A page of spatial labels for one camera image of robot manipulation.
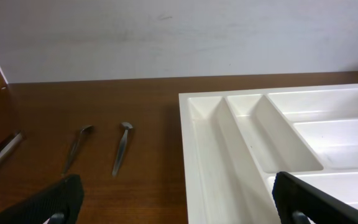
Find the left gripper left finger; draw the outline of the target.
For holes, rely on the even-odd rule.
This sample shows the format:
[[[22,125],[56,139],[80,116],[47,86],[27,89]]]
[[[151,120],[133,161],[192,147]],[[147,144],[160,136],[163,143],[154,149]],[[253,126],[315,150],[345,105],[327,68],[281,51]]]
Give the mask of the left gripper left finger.
[[[85,193],[78,174],[68,175],[0,212],[0,223],[75,224]]]

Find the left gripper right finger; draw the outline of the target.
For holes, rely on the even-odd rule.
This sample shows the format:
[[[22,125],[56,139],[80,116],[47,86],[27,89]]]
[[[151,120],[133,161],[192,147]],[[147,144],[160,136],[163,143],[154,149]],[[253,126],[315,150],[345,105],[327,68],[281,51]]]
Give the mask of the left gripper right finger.
[[[278,172],[272,190],[282,224],[358,224],[358,210],[301,179]]]

